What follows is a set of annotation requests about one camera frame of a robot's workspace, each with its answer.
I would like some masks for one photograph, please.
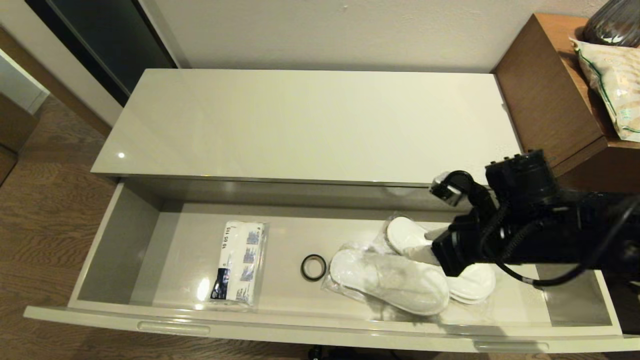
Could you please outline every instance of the glossy white countertop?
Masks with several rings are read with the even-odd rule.
[[[147,70],[92,172],[430,183],[520,153],[491,74]]]

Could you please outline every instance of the black rubber ring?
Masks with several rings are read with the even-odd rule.
[[[322,273],[316,277],[311,277],[309,276],[309,274],[307,274],[307,272],[305,271],[305,264],[307,264],[307,261],[309,260],[320,260],[320,263],[322,264]],[[302,261],[302,265],[300,265],[300,273],[302,274],[302,276],[309,281],[318,281],[320,279],[323,278],[323,276],[326,274],[326,261],[324,260],[324,258],[318,254],[311,254],[309,256],[307,256],[303,261]]]

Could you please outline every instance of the white cabinet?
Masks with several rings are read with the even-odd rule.
[[[117,186],[66,308],[43,320],[215,338],[459,352],[640,349],[600,272],[536,290],[499,276],[491,299],[386,318],[300,275],[401,210],[457,212],[428,193],[444,170],[520,152],[492,75],[148,70],[93,171]],[[463,206],[456,211],[464,211]],[[254,311],[207,301],[229,220],[269,223]],[[527,265],[535,276],[548,267]]]

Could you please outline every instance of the drawer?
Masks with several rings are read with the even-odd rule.
[[[118,184],[68,306],[29,306],[25,316],[130,331],[352,347],[454,352],[640,349],[639,338],[622,334],[599,271],[545,291],[497,273],[496,290],[486,304],[469,307],[452,301],[438,316],[394,320],[302,278],[305,256],[320,254],[329,260],[346,241],[373,239],[392,213],[388,208],[403,198],[398,191],[372,186],[369,195],[386,195],[371,195],[366,208],[328,207],[331,196],[312,192],[306,203],[323,206],[303,207],[295,200],[259,196],[251,203],[246,189],[225,197],[211,188],[232,185],[185,181],[182,186],[174,179],[126,179]],[[296,186],[289,186],[296,193]],[[349,196],[366,193],[353,191]],[[332,203],[344,204],[348,198],[343,195]],[[458,214],[428,204],[406,208],[407,215],[433,229]],[[269,223],[254,311],[220,311],[207,301],[229,220]],[[548,277],[558,269],[526,265],[518,271]]]

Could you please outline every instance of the white slipper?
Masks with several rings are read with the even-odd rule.
[[[329,266],[331,278],[416,315],[433,315],[449,304],[446,276],[437,266],[401,256],[340,250]]]
[[[427,231],[406,217],[397,217],[387,226],[387,244],[398,254],[410,259],[437,263],[431,252]],[[495,272],[489,264],[467,266],[457,277],[447,277],[451,297],[465,304],[477,304],[495,289]]]

